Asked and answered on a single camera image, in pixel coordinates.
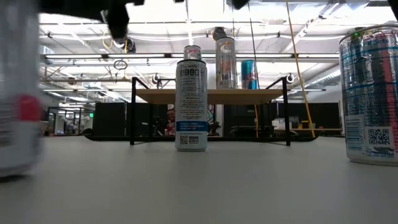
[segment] white can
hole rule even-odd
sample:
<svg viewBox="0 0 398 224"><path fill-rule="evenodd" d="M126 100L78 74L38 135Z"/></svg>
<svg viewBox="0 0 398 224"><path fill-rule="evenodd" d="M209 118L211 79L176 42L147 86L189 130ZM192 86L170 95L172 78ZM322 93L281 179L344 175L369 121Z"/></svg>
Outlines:
<svg viewBox="0 0 398 224"><path fill-rule="evenodd" d="M177 64L175 147L178 151L207 148L207 68L201 60Z"/></svg>
<svg viewBox="0 0 398 224"><path fill-rule="evenodd" d="M0 177L28 171L40 152L38 6L0 1Z"/></svg>
<svg viewBox="0 0 398 224"><path fill-rule="evenodd" d="M188 45L184 48L184 60L195 59L201 60L200 47L196 45Z"/></svg>

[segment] can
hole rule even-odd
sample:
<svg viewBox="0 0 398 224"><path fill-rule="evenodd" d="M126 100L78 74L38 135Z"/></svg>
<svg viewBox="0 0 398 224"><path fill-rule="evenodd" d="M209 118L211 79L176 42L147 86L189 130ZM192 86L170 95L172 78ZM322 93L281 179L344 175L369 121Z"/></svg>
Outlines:
<svg viewBox="0 0 398 224"><path fill-rule="evenodd" d="M175 147L178 151L207 148L207 68L201 60L177 63L175 79Z"/></svg>
<svg viewBox="0 0 398 224"><path fill-rule="evenodd" d="M258 89L256 64L254 60L244 60L241 62L241 79L243 90Z"/></svg>
<svg viewBox="0 0 398 224"><path fill-rule="evenodd" d="M0 1L13 15L0 20L0 177L27 172L40 154L38 13L35 0Z"/></svg>
<svg viewBox="0 0 398 224"><path fill-rule="evenodd" d="M398 166L398 26L372 26L340 41L346 150L353 162Z"/></svg>
<svg viewBox="0 0 398 224"><path fill-rule="evenodd" d="M216 87L237 89L235 40L223 37L216 41Z"/></svg>
<svg viewBox="0 0 398 224"><path fill-rule="evenodd" d="M184 48L184 60L195 59L201 60L200 47L196 45L188 45Z"/></svg>

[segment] ceiling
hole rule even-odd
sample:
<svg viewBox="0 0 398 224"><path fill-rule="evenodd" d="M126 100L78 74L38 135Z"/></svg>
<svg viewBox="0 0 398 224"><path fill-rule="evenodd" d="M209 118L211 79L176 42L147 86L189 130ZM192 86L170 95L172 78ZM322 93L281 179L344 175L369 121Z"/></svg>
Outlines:
<svg viewBox="0 0 398 224"><path fill-rule="evenodd" d="M329 4L328 1L307 0L291 1L290 15L292 29L300 54L336 54L340 39L356 27L367 27L396 21L386 1L346 0L347 4ZM284 1L251 1L250 10L232 10L223 0L188 0L186 4L175 4L172 0L146 0L143 6L127 4L130 17L128 36L135 42L137 52L141 54L172 53L181 54L188 44L193 43L202 49L202 53L214 54L215 43L211 32L215 27L224 27L228 36L236 40L236 53L281 54L293 53L290 37L289 18ZM99 21L53 14L40 15L40 44L55 54L120 54L124 50L117 48L109 38L106 24ZM56 71L65 60L55 60L54 66L47 66L47 75ZM67 79L115 79L117 70L107 62L98 60L77 60L92 66L62 67L51 78ZM160 58L129 59L125 71L118 78L138 77L151 85L155 74L162 78L175 78L178 59ZM207 62L214 66L214 61ZM300 62L300 71L304 80L313 80L317 75L336 67L338 61ZM270 85L276 77L289 73L297 76L297 67L293 61L267 61L257 63L261 86ZM45 67L41 68L44 76ZM215 74L209 69L209 78ZM174 88L169 82L165 88ZM130 83L101 82L102 88L131 88ZM83 88L68 83L46 83L42 88ZM86 94L96 99L96 93ZM125 98L129 92L118 93Z"/></svg>

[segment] blue can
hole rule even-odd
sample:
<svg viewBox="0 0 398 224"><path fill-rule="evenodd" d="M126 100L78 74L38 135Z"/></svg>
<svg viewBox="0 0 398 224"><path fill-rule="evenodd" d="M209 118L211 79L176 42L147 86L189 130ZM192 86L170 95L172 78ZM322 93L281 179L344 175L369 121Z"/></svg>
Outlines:
<svg viewBox="0 0 398 224"><path fill-rule="evenodd" d="M243 90L257 90L256 64L254 60L244 60L241 63L241 77Z"/></svg>

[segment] energy drink can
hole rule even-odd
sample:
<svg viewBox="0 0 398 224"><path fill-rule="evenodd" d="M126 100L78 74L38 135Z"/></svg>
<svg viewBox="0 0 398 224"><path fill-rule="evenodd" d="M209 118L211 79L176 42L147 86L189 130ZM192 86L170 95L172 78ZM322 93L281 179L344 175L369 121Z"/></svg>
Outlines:
<svg viewBox="0 0 398 224"><path fill-rule="evenodd" d="M184 48L184 60L195 59L201 60L200 47L196 45L188 45Z"/></svg>
<svg viewBox="0 0 398 224"><path fill-rule="evenodd" d="M237 89L235 40L223 37L216 41L216 87Z"/></svg>
<svg viewBox="0 0 398 224"><path fill-rule="evenodd" d="M241 77L243 90L257 90L256 64L254 60L244 60L241 63Z"/></svg>
<svg viewBox="0 0 398 224"><path fill-rule="evenodd" d="M372 26L340 41L347 156L398 166L398 26Z"/></svg>
<svg viewBox="0 0 398 224"><path fill-rule="evenodd" d="M0 1L0 14L13 16L0 20L0 177L27 172L40 154L38 6Z"/></svg>
<svg viewBox="0 0 398 224"><path fill-rule="evenodd" d="M207 148L207 68L201 60L182 60L175 79L175 147Z"/></svg>

